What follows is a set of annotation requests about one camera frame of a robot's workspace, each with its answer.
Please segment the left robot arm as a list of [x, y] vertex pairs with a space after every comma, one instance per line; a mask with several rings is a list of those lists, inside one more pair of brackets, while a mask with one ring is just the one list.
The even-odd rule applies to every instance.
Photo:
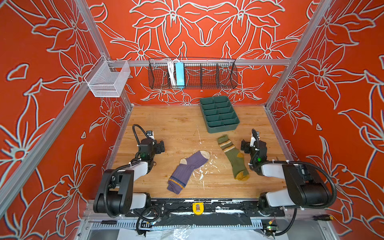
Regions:
[[107, 214], [116, 218], [151, 205], [148, 193], [134, 192], [134, 183], [152, 170], [154, 158], [165, 152], [165, 144], [163, 141], [158, 142], [152, 131], [145, 131], [140, 125], [134, 124], [132, 130], [138, 152], [128, 164], [103, 173], [93, 203], [96, 214]]

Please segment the purple striped sock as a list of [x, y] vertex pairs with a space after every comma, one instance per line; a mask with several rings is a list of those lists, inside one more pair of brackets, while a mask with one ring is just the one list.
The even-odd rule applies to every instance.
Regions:
[[175, 194], [187, 186], [192, 173], [205, 165], [210, 159], [210, 153], [207, 151], [198, 151], [188, 158], [181, 159], [173, 174], [168, 180], [167, 190]]

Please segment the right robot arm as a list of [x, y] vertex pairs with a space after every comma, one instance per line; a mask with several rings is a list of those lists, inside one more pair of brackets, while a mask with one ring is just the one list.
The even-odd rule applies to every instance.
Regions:
[[271, 215], [279, 208], [325, 209], [335, 203], [337, 188], [329, 174], [307, 162], [267, 160], [267, 143], [260, 140], [260, 133], [255, 129], [249, 142], [242, 140], [241, 150], [250, 155], [252, 171], [286, 183], [283, 190], [260, 195], [258, 211], [262, 215]]

